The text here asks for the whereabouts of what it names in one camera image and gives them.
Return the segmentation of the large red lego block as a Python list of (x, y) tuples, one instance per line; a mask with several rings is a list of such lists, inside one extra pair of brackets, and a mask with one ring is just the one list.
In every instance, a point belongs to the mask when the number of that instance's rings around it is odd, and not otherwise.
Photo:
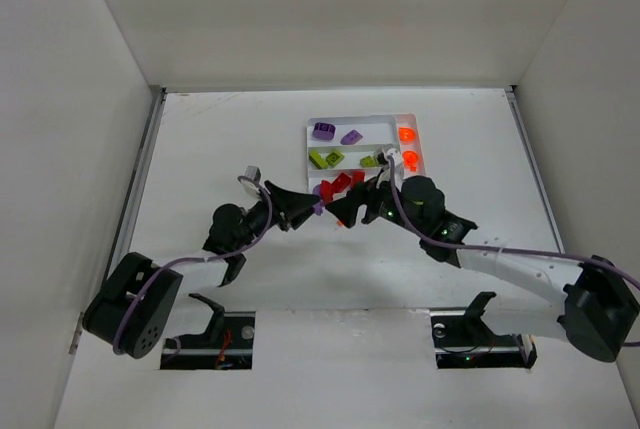
[(331, 182), (323, 180), (320, 183), (320, 197), (325, 204), (329, 204), (334, 199), (334, 188)]

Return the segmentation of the small lime green lego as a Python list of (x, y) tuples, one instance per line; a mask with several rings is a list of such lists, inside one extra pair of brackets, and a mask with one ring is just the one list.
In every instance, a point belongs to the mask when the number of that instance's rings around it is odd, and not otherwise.
[(360, 166), (363, 168), (372, 168), (377, 166), (377, 162), (373, 156), (366, 156), (360, 160)]

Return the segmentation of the orange flower lego piece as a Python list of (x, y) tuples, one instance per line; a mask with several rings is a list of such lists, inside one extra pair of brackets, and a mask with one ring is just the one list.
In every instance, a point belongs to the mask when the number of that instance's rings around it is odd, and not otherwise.
[(410, 127), (399, 127), (398, 138), (402, 144), (409, 144), (415, 140), (416, 133)]

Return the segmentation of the purple round lego brick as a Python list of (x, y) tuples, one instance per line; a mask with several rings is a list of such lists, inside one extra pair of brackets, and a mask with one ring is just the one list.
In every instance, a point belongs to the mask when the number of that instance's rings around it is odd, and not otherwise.
[(332, 141), (335, 137), (336, 127), (328, 122), (318, 121), (312, 129), (312, 137), (315, 140)]

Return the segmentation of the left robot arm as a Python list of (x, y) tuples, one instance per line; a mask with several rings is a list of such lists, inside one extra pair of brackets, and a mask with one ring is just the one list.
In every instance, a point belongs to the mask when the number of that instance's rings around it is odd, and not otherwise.
[(85, 310), (82, 329), (110, 344), (117, 355), (146, 356), (163, 335), (182, 285), (189, 298), (218, 314), (221, 306), (197, 290), (231, 284), (246, 263), (245, 253), (271, 228), (298, 228), (321, 202), (316, 194), (292, 192), (269, 181), (260, 184), (247, 176), (238, 180), (257, 197), (251, 208), (219, 206), (198, 254), (162, 265), (138, 252), (126, 254)]

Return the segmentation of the orange round lego piece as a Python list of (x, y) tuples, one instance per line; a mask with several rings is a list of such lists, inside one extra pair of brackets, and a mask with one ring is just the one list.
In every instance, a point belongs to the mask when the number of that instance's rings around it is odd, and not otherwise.
[(418, 163), (420, 162), (419, 155), (414, 151), (407, 150), (402, 153), (402, 157), (403, 157), (404, 166), (410, 172), (416, 172), (418, 169)]

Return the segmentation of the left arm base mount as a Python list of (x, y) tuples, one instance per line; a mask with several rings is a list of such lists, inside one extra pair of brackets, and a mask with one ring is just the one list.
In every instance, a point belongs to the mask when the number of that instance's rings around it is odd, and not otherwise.
[(167, 371), (250, 370), (256, 314), (228, 311), (201, 294), (190, 293), (165, 327), (159, 368)]

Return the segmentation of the red rounded lego brick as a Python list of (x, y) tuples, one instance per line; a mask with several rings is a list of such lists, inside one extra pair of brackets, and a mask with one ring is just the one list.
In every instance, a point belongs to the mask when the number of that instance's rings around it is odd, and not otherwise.
[(363, 183), (366, 173), (361, 170), (355, 170), (351, 176), (351, 186), (354, 187), (359, 183)]

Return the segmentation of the purple lego plate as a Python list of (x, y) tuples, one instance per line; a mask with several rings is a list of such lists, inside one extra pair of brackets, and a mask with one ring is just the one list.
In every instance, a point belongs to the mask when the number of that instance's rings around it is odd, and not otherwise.
[(312, 193), (319, 198), (318, 202), (313, 205), (314, 213), (317, 216), (321, 216), (323, 214), (323, 211), (324, 211), (324, 200), (322, 198), (322, 187), (321, 187), (321, 185), (320, 184), (316, 185), (313, 188)]

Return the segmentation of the long lime green lego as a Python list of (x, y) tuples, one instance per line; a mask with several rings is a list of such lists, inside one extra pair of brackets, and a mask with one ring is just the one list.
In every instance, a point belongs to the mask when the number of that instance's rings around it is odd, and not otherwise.
[(308, 153), (309, 162), (317, 170), (326, 170), (329, 165), (325, 158), (315, 150), (310, 150)]

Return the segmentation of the small red lego brick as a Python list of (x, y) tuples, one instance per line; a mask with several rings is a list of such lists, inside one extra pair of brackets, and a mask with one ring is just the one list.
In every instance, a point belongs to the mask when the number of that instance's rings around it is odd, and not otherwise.
[(340, 194), (345, 192), (351, 187), (351, 177), (346, 173), (341, 173), (332, 183), (331, 192), (333, 194)]

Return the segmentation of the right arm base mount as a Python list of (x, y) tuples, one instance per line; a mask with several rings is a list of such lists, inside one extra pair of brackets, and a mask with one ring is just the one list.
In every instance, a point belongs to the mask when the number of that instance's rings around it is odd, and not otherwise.
[(438, 369), (533, 368), (538, 353), (530, 336), (496, 334), (482, 320), (495, 297), (495, 292), (481, 292), (467, 307), (430, 312)]

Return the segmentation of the purple wedge lego piece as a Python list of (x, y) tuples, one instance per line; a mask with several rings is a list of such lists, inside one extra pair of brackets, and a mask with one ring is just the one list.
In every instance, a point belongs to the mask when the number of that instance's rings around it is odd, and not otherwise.
[(351, 146), (359, 143), (363, 139), (363, 135), (356, 129), (347, 132), (340, 140), (343, 146)]

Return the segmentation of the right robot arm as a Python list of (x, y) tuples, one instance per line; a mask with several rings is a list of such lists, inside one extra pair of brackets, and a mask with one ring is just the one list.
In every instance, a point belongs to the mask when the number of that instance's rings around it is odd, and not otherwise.
[(632, 292), (637, 280), (599, 256), (519, 249), (485, 236), (474, 222), (446, 209), (444, 193), (427, 177), (410, 177), (400, 187), (372, 178), (326, 208), (348, 228), (358, 223), (363, 209), (363, 223), (383, 218), (412, 232), (435, 261), (490, 275), (541, 299), (540, 304), (509, 304), (480, 295), (469, 305), (469, 316), (494, 333), (560, 339), (607, 363), (629, 343), (639, 316)]

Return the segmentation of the lime green square lego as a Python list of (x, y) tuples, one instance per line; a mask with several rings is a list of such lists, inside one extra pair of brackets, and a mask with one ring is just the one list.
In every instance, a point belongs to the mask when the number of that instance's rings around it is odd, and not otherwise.
[(331, 151), (326, 157), (325, 161), (331, 168), (336, 167), (344, 160), (344, 154), (338, 150)]

